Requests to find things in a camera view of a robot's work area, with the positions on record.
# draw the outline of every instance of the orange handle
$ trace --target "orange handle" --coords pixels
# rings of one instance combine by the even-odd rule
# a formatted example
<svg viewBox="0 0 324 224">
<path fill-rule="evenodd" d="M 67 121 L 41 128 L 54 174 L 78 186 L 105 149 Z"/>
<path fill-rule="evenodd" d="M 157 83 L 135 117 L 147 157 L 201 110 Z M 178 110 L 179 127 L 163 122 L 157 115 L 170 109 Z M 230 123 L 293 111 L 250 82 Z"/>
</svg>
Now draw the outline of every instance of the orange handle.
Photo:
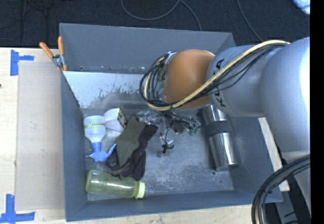
<svg viewBox="0 0 324 224">
<path fill-rule="evenodd" d="M 41 49 L 45 51 L 45 53 L 48 55 L 49 58 L 52 59 L 54 57 L 53 52 L 49 49 L 49 47 L 44 42 L 40 42 L 39 46 Z"/>
<path fill-rule="evenodd" d="M 62 42 L 62 37 L 61 37 L 61 36 L 59 36 L 59 37 L 57 38 L 57 45 L 58 45 L 58 47 L 59 47 L 60 55 L 61 55 L 61 56 L 64 55 L 64 48 L 63 48 L 63 42 Z"/>
</svg>

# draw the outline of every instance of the bin floor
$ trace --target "bin floor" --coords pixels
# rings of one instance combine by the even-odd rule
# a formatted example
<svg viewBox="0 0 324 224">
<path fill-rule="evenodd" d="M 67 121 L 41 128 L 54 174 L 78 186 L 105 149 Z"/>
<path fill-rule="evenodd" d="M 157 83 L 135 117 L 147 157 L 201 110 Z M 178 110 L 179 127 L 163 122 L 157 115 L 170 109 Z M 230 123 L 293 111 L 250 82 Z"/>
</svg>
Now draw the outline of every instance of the bin floor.
<svg viewBox="0 0 324 224">
<path fill-rule="evenodd" d="M 215 171 L 212 154 L 204 128 L 194 136 L 187 132 L 168 132 L 174 148 L 162 153 L 164 140 L 159 130 L 146 148 L 146 168 L 141 181 L 146 184 L 146 196 L 182 194 L 211 191 L 230 191 L 233 184 L 229 171 Z M 102 140 L 102 148 L 108 150 L 117 139 L 117 132 L 108 133 Z M 85 153 L 92 153 L 91 144 L 85 142 Z M 110 172 L 103 162 L 86 158 L 86 169 Z M 112 199 L 110 195 L 88 194 L 89 201 Z"/>
</svg>

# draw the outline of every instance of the black tape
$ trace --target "black tape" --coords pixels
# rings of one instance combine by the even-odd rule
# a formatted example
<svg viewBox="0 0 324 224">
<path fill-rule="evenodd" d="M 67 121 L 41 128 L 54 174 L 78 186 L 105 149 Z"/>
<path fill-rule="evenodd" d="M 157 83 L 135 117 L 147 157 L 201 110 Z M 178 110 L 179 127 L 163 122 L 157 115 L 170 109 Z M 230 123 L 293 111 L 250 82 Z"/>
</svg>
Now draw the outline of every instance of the black tape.
<svg viewBox="0 0 324 224">
<path fill-rule="evenodd" d="M 215 121 L 206 126 L 206 132 L 208 137 L 211 137 L 219 133 L 230 133 L 232 127 L 229 121 Z"/>
</svg>

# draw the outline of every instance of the blue plastic part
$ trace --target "blue plastic part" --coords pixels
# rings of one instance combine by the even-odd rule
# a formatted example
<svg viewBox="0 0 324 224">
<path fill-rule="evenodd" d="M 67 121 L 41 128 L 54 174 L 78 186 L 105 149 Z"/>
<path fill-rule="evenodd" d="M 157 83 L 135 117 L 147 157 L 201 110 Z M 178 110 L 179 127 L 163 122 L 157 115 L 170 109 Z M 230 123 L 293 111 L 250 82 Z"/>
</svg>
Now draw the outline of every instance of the blue plastic part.
<svg viewBox="0 0 324 224">
<path fill-rule="evenodd" d="M 29 55 L 19 56 L 19 52 L 11 50 L 11 60 L 10 60 L 10 76 L 18 75 L 18 62 L 20 60 L 33 61 L 34 57 Z"/>
<path fill-rule="evenodd" d="M 6 195 L 6 212 L 1 213 L 0 223 L 16 223 L 17 221 L 34 220 L 35 211 L 31 213 L 16 214 L 15 212 L 15 196 Z"/>
<path fill-rule="evenodd" d="M 91 145 L 93 153 L 98 154 L 101 152 L 101 142 L 94 142 Z"/>
<path fill-rule="evenodd" d="M 88 155 L 86 157 L 91 157 L 92 159 L 95 160 L 95 162 L 106 162 L 107 158 L 111 156 L 116 145 L 117 144 L 114 144 L 109 149 L 109 151 L 106 152 L 106 151 L 98 150 L 98 147 L 100 147 L 100 149 L 101 149 L 101 142 L 94 142 L 94 143 L 92 143 L 92 148 L 93 148 L 94 152 L 91 155 Z"/>
</svg>

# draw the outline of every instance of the gray bin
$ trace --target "gray bin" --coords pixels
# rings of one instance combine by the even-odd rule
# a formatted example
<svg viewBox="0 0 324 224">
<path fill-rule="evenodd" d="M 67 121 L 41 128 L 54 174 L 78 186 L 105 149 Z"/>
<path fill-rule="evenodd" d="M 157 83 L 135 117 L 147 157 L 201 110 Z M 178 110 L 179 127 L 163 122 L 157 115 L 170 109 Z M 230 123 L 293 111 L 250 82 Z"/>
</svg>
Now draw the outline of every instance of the gray bin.
<svg viewBox="0 0 324 224">
<path fill-rule="evenodd" d="M 216 54 L 235 46 L 231 33 L 62 23 L 60 36 L 69 70 L 61 75 L 67 221 L 252 203 L 259 187 L 273 173 L 259 121 L 252 118 L 230 118 L 239 164 L 230 171 L 214 171 L 202 125 L 194 136 L 171 136 L 175 147 L 163 157 L 158 156 L 162 149 L 159 138 L 152 137 L 146 150 L 142 181 L 147 190 L 143 199 L 85 191 L 88 170 L 109 172 L 109 168 L 85 158 L 91 147 L 85 138 L 84 116 L 103 114 L 113 107 L 120 107 L 127 117 L 148 110 L 134 86 L 139 86 L 139 79 L 157 57 L 189 48 Z M 111 139 L 103 140 L 103 148 L 110 145 Z M 267 202 L 281 201 L 278 188 L 267 197 Z"/>
</svg>

